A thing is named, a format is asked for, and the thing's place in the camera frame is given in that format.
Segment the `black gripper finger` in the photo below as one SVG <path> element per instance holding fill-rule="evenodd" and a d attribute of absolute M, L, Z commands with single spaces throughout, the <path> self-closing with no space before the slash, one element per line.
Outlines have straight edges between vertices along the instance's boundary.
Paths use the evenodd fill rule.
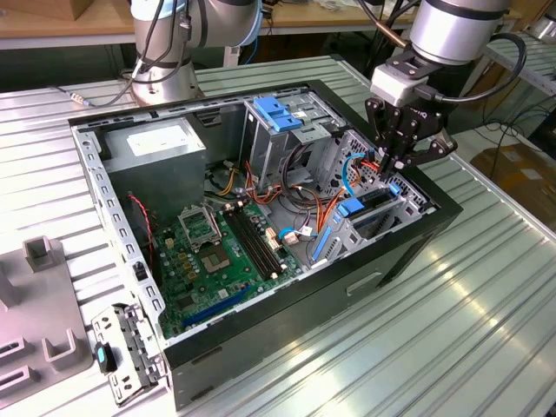
<path fill-rule="evenodd" d="M 407 154 L 414 145 L 409 131 L 400 129 L 404 111 L 391 106 L 377 97 L 365 101 L 368 122 L 374 127 L 374 144 L 381 156 L 377 170 L 381 180 L 389 179 L 392 174 L 404 169 Z"/>
<path fill-rule="evenodd" d="M 458 148 L 449 134 L 435 134 L 410 146 L 394 161 L 393 170 L 400 172 L 411 167 L 442 159 Z"/>

